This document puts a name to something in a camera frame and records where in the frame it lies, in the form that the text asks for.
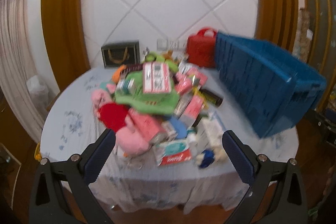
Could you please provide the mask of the red teal medicine pouch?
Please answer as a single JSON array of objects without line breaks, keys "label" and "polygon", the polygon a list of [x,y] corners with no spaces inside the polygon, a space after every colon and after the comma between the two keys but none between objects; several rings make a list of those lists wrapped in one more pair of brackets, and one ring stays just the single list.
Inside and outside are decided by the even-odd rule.
[{"label": "red teal medicine pouch", "polygon": [[189,161],[192,159],[191,150],[186,140],[172,140],[153,146],[157,166],[165,166]]}]

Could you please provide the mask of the white green patch box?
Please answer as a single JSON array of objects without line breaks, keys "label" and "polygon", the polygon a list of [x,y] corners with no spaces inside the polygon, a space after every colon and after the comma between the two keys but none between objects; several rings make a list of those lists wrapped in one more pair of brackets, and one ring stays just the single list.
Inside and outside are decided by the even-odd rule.
[{"label": "white green patch box", "polygon": [[197,149],[222,147],[222,135],[226,127],[216,111],[210,112],[208,117],[203,117],[197,125]]}]

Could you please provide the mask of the pink flower tissue pack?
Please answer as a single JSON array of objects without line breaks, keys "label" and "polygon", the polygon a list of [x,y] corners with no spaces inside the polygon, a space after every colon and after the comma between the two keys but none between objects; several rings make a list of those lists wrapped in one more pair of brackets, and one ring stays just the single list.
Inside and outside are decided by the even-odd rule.
[{"label": "pink flower tissue pack", "polygon": [[179,120],[186,126],[191,127],[196,121],[199,113],[203,109],[203,98],[199,95],[194,95],[180,116]]}]

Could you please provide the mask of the black gift box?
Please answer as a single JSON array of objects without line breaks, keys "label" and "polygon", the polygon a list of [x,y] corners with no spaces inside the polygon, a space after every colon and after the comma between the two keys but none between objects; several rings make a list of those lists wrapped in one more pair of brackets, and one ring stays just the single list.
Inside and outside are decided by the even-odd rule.
[{"label": "black gift box", "polygon": [[102,46],[101,53],[105,68],[134,65],[141,61],[138,40],[106,44]]}]

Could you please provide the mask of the pink tissue pack left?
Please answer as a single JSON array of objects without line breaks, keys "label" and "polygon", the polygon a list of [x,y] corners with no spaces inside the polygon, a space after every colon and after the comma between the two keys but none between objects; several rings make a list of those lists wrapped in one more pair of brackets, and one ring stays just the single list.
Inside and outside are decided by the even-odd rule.
[{"label": "pink tissue pack left", "polygon": [[142,137],[148,143],[155,145],[167,140],[168,134],[166,130],[153,116],[141,114],[134,108],[129,109],[129,116]]}]

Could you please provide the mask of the green frog plush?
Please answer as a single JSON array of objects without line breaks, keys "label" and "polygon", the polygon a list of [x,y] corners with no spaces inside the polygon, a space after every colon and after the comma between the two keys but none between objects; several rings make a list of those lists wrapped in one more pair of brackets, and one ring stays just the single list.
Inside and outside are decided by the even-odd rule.
[{"label": "green frog plush", "polygon": [[167,53],[159,54],[157,52],[149,52],[145,56],[145,62],[160,62],[166,63],[169,69],[176,73],[178,71],[178,63],[173,59],[172,55]]}]

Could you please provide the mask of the white blue plush toy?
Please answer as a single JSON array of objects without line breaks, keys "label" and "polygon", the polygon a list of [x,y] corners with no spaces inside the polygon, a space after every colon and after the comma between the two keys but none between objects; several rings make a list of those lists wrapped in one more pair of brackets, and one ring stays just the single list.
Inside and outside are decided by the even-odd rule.
[{"label": "white blue plush toy", "polygon": [[200,169],[205,169],[211,164],[219,161],[225,161],[228,158],[226,151],[221,147],[205,149],[196,156],[195,163]]}]

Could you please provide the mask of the barcoded pink tissue pack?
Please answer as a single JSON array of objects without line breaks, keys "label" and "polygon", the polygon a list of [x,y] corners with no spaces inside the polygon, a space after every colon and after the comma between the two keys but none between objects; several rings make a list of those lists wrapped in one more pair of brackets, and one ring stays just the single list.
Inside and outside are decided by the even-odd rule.
[{"label": "barcoded pink tissue pack", "polygon": [[171,93],[169,67],[166,63],[150,62],[143,65],[142,91],[146,94]]}]

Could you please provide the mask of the orange plush toy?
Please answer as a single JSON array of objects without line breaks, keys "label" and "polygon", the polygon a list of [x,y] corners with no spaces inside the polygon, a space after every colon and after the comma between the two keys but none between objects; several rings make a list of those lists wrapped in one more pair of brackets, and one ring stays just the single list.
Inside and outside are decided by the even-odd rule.
[{"label": "orange plush toy", "polygon": [[127,68],[126,65],[121,65],[120,67],[118,67],[118,68],[116,69],[116,71],[115,71],[114,74],[112,75],[112,81],[113,81],[115,84],[117,84],[117,83],[119,82],[119,80],[120,80],[120,75],[121,75],[122,71],[123,71],[124,69],[126,69],[126,68]]}]

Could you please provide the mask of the wall power socket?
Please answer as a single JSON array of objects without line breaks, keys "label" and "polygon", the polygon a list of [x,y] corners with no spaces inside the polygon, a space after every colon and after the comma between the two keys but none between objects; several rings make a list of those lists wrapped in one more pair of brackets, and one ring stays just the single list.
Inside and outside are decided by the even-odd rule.
[{"label": "wall power socket", "polygon": [[184,51],[187,46],[186,39],[157,39],[157,50],[159,51]]}]

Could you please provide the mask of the pink pig plush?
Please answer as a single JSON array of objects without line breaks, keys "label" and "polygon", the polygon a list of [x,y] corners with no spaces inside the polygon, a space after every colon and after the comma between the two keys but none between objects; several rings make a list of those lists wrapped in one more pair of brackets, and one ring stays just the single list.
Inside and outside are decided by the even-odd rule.
[{"label": "pink pig plush", "polygon": [[104,89],[94,90],[91,100],[95,116],[116,133],[116,144],[127,156],[138,156],[150,149],[151,145],[134,125],[126,105],[114,102]]}]

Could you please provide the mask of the white curtain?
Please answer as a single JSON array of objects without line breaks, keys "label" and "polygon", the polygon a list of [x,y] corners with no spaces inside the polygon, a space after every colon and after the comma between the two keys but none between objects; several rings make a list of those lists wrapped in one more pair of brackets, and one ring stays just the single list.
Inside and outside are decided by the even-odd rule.
[{"label": "white curtain", "polygon": [[45,119],[35,107],[26,82],[37,75],[30,52],[26,0],[1,0],[1,89],[12,112],[35,143]]}]

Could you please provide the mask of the green plush towel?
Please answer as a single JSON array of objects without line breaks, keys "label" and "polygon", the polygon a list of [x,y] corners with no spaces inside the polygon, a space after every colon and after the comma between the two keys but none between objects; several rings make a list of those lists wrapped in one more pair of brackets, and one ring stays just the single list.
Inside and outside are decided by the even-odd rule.
[{"label": "green plush towel", "polygon": [[114,98],[117,104],[126,105],[139,113],[153,115],[172,115],[179,101],[179,94],[172,90],[168,94],[145,94],[142,91],[142,76],[139,73],[131,73],[126,78],[134,79],[135,92],[126,94],[116,90]]}]

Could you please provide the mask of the pink tissue pack far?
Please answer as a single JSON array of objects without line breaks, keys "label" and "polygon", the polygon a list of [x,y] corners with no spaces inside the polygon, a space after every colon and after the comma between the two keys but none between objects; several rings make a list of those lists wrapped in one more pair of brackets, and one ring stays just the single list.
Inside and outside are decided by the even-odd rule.
[{"label": "pink tissue pack far", "polygon": [[199,84],[201,86],[205,85],[208,80],[208,77],[196,68],[189,69],[186,74],[188,76],[195,76],[197,79],[199,79]]}]

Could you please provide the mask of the blue plastic crate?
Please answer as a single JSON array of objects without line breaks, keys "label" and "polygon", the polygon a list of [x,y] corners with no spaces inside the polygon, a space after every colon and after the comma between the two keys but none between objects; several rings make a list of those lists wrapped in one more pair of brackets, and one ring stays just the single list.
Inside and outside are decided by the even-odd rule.
[{"label": "blue plastic crate", "polygon": [[260,138],[294,127],[326,89],[317,70],[266,40],[217,33],[215,67]]}]

